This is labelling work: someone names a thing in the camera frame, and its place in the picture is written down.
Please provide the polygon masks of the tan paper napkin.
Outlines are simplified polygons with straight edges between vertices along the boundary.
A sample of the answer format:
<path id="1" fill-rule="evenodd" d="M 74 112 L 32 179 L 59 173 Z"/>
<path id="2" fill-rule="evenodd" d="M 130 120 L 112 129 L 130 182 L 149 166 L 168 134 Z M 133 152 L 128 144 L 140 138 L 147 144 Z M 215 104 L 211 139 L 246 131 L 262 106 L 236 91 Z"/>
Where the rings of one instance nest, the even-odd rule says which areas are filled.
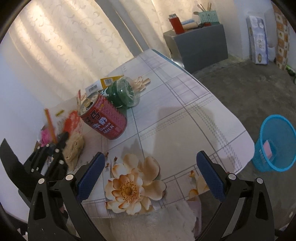
<path id="1" fill-rule="evenodd" d="M 63 149 L 63 156 L 70 171 L 73 171 L 78 163 L 79 156 L 84 148 L 84 139 L 81 133 L 72 134 Z"/>

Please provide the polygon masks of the red milk drink can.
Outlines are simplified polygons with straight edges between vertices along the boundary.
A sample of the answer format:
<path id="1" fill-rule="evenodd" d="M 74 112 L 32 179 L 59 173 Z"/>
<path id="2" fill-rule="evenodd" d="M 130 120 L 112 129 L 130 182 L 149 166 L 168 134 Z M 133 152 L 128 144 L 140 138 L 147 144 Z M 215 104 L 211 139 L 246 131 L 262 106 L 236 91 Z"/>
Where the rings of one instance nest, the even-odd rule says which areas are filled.
<path id="1" fill-rule="evenodd" d="M 79 107 L 78 115 L 109 140 L 118 138 L 127 126 L 126 117 L 98 91 L 86 97 Z"/>

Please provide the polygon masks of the yellow cardboard box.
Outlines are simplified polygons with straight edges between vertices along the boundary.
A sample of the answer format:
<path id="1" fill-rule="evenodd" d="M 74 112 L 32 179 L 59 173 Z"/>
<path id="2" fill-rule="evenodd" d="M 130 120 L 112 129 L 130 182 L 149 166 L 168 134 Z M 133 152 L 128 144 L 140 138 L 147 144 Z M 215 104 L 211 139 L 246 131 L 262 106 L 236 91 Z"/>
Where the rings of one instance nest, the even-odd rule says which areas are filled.
<path id="1" fill-rule="evenodd" d="M 122 77 L 123 75 L 101 78 L 100 82 L 101 82 L 102 88 L 106 89 L 107 87 L 112 85 L 112 83 L 114 83 L 115 81 L 119 80 Z"/>

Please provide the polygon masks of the green plastic bottle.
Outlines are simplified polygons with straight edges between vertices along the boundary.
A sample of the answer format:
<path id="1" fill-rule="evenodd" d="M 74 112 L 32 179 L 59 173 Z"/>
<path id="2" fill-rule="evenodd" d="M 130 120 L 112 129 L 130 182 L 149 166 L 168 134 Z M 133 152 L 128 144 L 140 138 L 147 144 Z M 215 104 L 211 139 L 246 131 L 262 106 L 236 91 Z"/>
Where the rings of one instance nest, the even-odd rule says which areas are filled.
<path id="1" fill-rule="evenodd" d="M 116 108 L 129 109 L 138 105 L 140 101 L 140 93 L 134 81 L 125 76 L 113 82 L 106 89 L 100 90 L 99 93 Z"/>

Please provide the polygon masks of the orange straw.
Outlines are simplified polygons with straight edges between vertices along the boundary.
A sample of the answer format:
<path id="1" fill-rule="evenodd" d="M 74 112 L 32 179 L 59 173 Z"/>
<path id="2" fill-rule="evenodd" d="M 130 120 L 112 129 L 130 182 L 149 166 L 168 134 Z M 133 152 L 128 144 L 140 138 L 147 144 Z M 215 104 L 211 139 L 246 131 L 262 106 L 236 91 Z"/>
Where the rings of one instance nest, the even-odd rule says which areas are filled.
<path id="1" fill-rule="evenodd" d="M 57 137 L 55 135 L 55 130 L 54 130 L 54 126 L 53 126 L 53 123 L 52 123 L 52 120 L 51 120 L 51 117 L 50 117 L 49 110 L 47 108 L 45 108 L 44 113 L 45 113 L 45 116 L 46 116 L 46 119 L 47 119 L 47 122 L 48 122 L 48 129 L 49 129 L 52 141 L 53 141 L 54 144 L 57 144 L 58 141 L 57 141 Z"/>

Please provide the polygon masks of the red snack wrapper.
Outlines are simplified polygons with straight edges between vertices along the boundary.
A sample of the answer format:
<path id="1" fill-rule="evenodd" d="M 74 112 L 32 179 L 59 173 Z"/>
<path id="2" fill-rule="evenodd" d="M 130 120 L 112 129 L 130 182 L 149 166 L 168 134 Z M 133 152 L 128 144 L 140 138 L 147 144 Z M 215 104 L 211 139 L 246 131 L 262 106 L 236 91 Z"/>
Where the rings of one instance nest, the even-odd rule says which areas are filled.
<path id="1" fill-rule="evenodd" d="M 71 135 L 80 123 L 80 117 L 77 110 L 73 110 L 64 122 L 63 132 L 68 132 Z"/>

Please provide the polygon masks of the pink paper in basket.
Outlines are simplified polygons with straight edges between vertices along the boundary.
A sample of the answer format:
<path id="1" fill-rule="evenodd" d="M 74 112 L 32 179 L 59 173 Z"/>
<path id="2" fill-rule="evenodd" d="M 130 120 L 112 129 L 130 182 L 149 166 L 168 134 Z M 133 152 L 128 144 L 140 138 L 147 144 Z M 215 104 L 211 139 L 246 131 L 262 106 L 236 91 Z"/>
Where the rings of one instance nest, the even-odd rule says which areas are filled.
<path id="1" fill-rule="evenodd" d="M 272 141 L 266 140 L 263 144 L 264 152 L 267 156 L 267 159 L 272 161 L 276 157 L 276 148 Z"/>

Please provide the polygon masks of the blue plastic waste basket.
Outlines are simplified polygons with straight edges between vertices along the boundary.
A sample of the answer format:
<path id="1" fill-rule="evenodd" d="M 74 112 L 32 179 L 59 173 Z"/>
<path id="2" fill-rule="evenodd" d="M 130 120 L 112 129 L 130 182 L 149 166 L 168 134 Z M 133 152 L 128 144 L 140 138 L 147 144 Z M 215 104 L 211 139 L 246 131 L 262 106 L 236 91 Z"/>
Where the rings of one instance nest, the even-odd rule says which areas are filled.
<path id="1" fill-rule="evenodd" d="M 263 149 L 266 140 L 272 141 L 276 157 L 270 161 Z M 289 170 L 295 163 L 295 129 L 290 121 L 279 114 L 268 116 L 260 127 L 252 163 L 260 172 Z"/>

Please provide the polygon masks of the white barcode paper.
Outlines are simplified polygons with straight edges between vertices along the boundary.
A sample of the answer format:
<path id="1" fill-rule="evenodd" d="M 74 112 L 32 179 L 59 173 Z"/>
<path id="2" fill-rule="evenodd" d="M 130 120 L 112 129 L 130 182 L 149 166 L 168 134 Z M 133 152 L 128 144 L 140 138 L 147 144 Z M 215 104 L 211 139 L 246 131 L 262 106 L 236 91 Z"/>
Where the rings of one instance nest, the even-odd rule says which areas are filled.
<path id="1" fill-rule="evenodd" d="M 89 96 L 93 92 L 100 91 L 102 89 L 103 89 L 103 87 L 102 87 L 101 81 L 97 80 L 95 83 L 93 83 L 90 86 L 86 87 L 85 91 L 86 91 L 86 95 Z"/>

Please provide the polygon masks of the cream lace curtain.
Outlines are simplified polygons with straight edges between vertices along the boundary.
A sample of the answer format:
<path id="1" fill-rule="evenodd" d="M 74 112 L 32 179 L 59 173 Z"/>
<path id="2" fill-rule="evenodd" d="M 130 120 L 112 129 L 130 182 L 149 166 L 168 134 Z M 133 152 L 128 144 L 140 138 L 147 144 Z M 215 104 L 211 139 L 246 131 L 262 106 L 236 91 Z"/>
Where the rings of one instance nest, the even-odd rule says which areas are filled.
<path id="1" fill-rule="evenodd" d="M 168 17 L 192 17 L 196 1 L 30 1 L 3 42 L 24 87 L 54 106 L 147 49 L 169 56 Z"/>

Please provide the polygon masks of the grey cabinet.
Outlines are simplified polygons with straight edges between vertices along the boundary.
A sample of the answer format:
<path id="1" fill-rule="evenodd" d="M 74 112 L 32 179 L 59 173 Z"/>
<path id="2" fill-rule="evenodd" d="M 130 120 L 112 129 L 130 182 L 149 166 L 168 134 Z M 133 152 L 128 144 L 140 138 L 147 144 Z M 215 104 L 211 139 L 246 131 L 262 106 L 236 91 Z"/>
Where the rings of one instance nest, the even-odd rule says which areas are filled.
<path id="1" fill-rule="evenodd" d="M 177 35 L 174 30 L 163 33 L 171 58 L 189 73 L 195 73 L 228 58 L 222 24 L 188 30 Z"/>

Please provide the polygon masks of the red thermos flask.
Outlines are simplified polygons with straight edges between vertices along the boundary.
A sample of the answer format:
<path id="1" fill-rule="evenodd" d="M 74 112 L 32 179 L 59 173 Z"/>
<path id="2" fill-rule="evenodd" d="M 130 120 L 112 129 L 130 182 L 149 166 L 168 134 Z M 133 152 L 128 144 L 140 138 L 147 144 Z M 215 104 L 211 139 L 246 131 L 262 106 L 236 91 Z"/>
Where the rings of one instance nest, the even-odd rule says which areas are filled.
<path id="1" fill-rule="evenodd" d="M 177 35 L 183 34 L 185 32 L 183 25 L 181 24 L 181 21 L 176 14 L 169 15 L 169 21 Z"/>

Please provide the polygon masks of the patterned cardboard box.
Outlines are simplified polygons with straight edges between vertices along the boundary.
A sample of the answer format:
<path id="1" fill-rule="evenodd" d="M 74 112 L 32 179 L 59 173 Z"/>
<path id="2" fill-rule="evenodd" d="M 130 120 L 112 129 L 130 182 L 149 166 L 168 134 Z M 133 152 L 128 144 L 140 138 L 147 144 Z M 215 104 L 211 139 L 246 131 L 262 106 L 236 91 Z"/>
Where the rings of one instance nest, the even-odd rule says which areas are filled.
<path id="1" fill-rule="evenodd" d="M 276 64 L 284 70 L 287 65 L 287 56 L 289 51 L 289 30 L 288 21 L 281 10 L 274 4 L 274 16 L 276 21 L 276 33 L 277 33 L 277 48 L 276 48 Z"/>

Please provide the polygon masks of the teal utensil holder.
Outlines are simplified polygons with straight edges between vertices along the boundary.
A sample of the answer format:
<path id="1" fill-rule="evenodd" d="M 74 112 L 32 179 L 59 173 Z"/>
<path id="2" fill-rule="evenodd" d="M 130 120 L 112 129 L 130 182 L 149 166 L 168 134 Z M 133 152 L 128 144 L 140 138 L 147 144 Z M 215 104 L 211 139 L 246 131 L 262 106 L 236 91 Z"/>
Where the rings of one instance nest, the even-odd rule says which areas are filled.
<path id="1" fill-rule="evenodd" d="M 199 12 L 201 23 L 211 23 L 212 25 L 220 24 L 216 11 L 202 11 Z"/>

